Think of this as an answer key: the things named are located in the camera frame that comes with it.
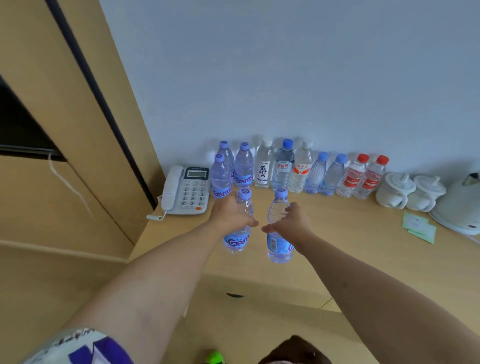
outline wooden desk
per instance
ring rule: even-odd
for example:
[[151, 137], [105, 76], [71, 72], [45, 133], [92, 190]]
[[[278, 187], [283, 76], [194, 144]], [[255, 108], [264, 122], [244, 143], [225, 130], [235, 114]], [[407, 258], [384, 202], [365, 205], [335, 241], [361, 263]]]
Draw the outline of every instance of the wooden desk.
[[[272, 190], [252, 188], [255, 217], [261, 226], [267, 223], [273, 198]], [[374, 197], [361, 201], [301, 193], [290, 194], [289, 201], [306, 210], [316, 234], [430, 297], [480, 333], [480, 245], [417, 213], [437, 226], [435, 245], [431, 245], [402, 228], [404, 211], [381, 207]], [[150, 221], [130, 259], [195, 228], [208, 216], [209, 212]], [[233, 255], [219, 244], [203, 281], [224, 292], [339, 311], [303, 256], [295, 253], [285, 265], [270, 262], [266, 235], [259, 228], [252, 230], [240, 254]]]

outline water bottle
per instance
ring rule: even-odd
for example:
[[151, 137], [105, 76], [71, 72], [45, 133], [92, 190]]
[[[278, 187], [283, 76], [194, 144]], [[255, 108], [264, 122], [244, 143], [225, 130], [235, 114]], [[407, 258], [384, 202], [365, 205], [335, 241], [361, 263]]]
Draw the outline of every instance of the water bottle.
[[225, 156], [223, 154], [215, 155], [215, 163], [210, 169], [210, 179], [215, 200], [223, 198], [232, 192], [230, 168], [225, 165]]
[[[287, 200], [288, 191], [284, 189], [275, 191], [273, 200], [268, 210], [268, 223], [273, 224], [284, 218], [288, 212], [285, 209], [290, 206]], [[288, 263], [293, 258], [295, 248], [292, 244], [283, 239], [278, 232], [267, 234], [267, 254], [274, 263]]]
[[367, 162], [370, 157], [366, 154], [359, 154], [357, 160], [350, 164], [345, 170], [345, 175], [340, 180], [340, 184], [336, 188], [336, 194], [349, 198], [353, 195], [353, 191], [359, 185], [361, 179], [367, 170]]
[[275, 157], [272, 148], [272, 138], [264, 137], [262, 145], [258, 148], [257, 161], [255, 163], [255, 187], [268, 188], [273, 170]]
[[223, 154], [225, 156], [225, 164], [230, 168], [230, 174], [232, 176], [232, 183], [235, 181], [235, 156], [229, 148], [228, 142], [222, 140], [220, 142], [220, 149], [217, 152], [218, 154]]
[[372, 194], [375, 187], [377, 187], [378, 182], [380, 182], [384, 174], [387, 172], [387, 164], [389, 161], [390, 159], [388, 157], [379, 156], [377, 161], [373, 162], [367, 168], [363, 180], [353, 192], [355, 197], [364, 200]]
[[240, 144], [235, 159], [235, 184], [238, 188], [250, 188], [253, 184], [253, 155], [248, 143]]
[[307, 176], [313, 163], [312, 147], [312, 142], [303, 141], [302, 149], [298, 149], [295, 152], [295, 165], [288, 180], [288, 190], [290, 192], [299, 194], [305, 187]]
[[293, 162], [295, 161], [293, 140], [285, 139], [283, 147], [275, 153], [275, 167], [272, 173], [272, 189], [278, 190], [287, 188], [288, 178], [292, 172]]
[[327, 172], [327, 160], [328, 153], [320, 152], [317, 161], [313, 164], [307, 177], [307, 183], [305, 184], [306, 193], [316, 194], [320, 191], [320, 187], [322, 186], [322, 182], [324, 181]]
[[[241, 188], [239, 190], [237, 204], [240, 204], [241, 209], [253, 217], [252, 192], [248, 188]], [[238, 253], [245, 249], [251, 229], [250, 226], [246, 225], [244, 228], [223, 238], [227, 249], [232, 253]]]
[[340, 153], [335, 162], [327, 169], [325, 174], [324, 181], [320, 187], [320, 194], [323, 196], [333, 196], [335, 193], [340, 180], [345, 174], [345, 162], [347, 161], [347, 156], [343, 153]]

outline hand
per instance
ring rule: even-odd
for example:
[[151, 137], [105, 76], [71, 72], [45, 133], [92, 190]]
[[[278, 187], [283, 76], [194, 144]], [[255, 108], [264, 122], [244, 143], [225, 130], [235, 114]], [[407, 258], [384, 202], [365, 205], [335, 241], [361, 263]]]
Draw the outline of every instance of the hand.
[[258, 221], [247, 215], [237, 204], [237, 193], [231, 192], [227, 197], [215, 201], [208, 222], [220, 229], [223, 236], [227, 236], [245, 225], [256, 227]]
[[302, 253], [299, 245], [308, 238], [308, 235], [314, 235], [310, 229], [310, 219], [296, 202], [292, 202], [285, 211], [288, 214], [283, 219], [263, 226], [262, 231], [267, 234], [278, 232], [282, 238], [295, 246], [299, 253]]

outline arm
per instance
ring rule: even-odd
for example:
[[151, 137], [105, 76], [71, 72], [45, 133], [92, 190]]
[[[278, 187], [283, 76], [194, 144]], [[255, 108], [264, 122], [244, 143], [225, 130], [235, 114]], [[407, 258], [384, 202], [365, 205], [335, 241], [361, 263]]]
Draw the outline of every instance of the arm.
[[480, 363], [480, 340], [460, 321], [393, 277], [317, 237], [297, 203], [262, 230], [277, 231], [313, 266], [342, 313], [382, 364]]
[[245, 225], [258, 222], [239, 210], [234, 194], [217, 200], [206, 223], [130, 263], [64, 328], [94, 328], [135, 363], [159, 363], [216, 244]]

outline clear plastic bottle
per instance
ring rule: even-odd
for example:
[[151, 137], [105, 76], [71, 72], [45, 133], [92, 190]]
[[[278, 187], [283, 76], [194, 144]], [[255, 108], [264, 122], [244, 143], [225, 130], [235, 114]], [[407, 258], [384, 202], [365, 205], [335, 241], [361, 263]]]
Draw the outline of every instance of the clear plastic bottle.
[[262, 145], [258, 148], [255, 163], [255, 187], [268, 188], [270, 186], [275, 157], [272, 143], [272, 138], [264, 137]]
[[253, 155], [250, 144], [240, 144], [240, 150], [235, 159], [235, 184], [238, 188], [250, 188], [253, 184]]
[[[268, 223], [273, 224], [284, 218], [288, 212], [285, 211], [290, 206], [287, 200], [288, 191], [284, 189], [275, 191], [275, 199], [268, 210]], [[267, 254], [274, 263], [288, 263], [293, 258], [295, 248], [292, 244], [281, 237], [278, 232], [267, 234]]]
[[360, 200], [365, 200], [370, 196], [373, 190], [377, 187], [378, 182], [382, 179], [387, 172], [387, 164], [390, 159], [386, 156], [379, 156], [376, 162], [373, 162], [365, 172], [365, 176], [359, 183], [359, 186], [355, 189], [353, 194]]
[[340, 153], [335, 158], [335, 162], [332, 163], [327, 169], [324, 181], [320, 187], [320, 194], [323, 196], [333, 196], [340, 180], [345, 174], [345, 162], [347, 161], [347, 155]]
[[[252, 205], [252, 192], [248, 188], [241, 188], [237, 197], [237, 204], [241, 205], [241, 208], [250, 216], [253, 216]], [[223, 238], [223, 242], [228, 250], [232, 253], [241, 252], [245, 249], [250, 236], [250, 230], [252, 228], [246, 225], [243, 229], [240, 229], [230, 235]]]
[[293, 166], [290, 179], [288, 180], [288, 190], [299, 194], [303, 191], [310, 167], [313, 163], [312, 142], [303, 141], [302, 149], [295, 152], [295, 165]]
[[225, 165], [225, 156], [223, 154], [215, 155], [215, 163], [210, 169], [210, 180], [212, 181], [215, 200], [223, 198], [232, 192], [230, 168]]
[[367, 170], [367, 162], [370, 157], [367, 154], [359, 154], [356, 161], [348, 166], [345, 175], [340, 180], [340, 184], [336, 188], [336, 194], [349, 198], [353, 195], [353, 191], [359, 185], [361, 179]]
[[275, 167], [272, 173], [272, 189], [286, 189], [288, 178], [292, 172], [295, 154], [292, 150], [293, 140], [284, 139], [283, 147], [279, 148], [275, 153]]
[[224, 163], [225, 165], [228, 166], [228, 168], [230, 168], [232, 183], [234, 183], [235, 182], [235, 156], [230, 150], [228, 142], [226, 140], [222, 140], [220, 142], [220, 149], [218, 150], [217, 154], [223, 154], [225, 156]]
[[310, 169], [310, 173], [305, 184], [305, 192], [308, 194], [316, 194], [320, 191], [322, 182], [327, 172], [328, 153], [320, 152], [317, 161]]

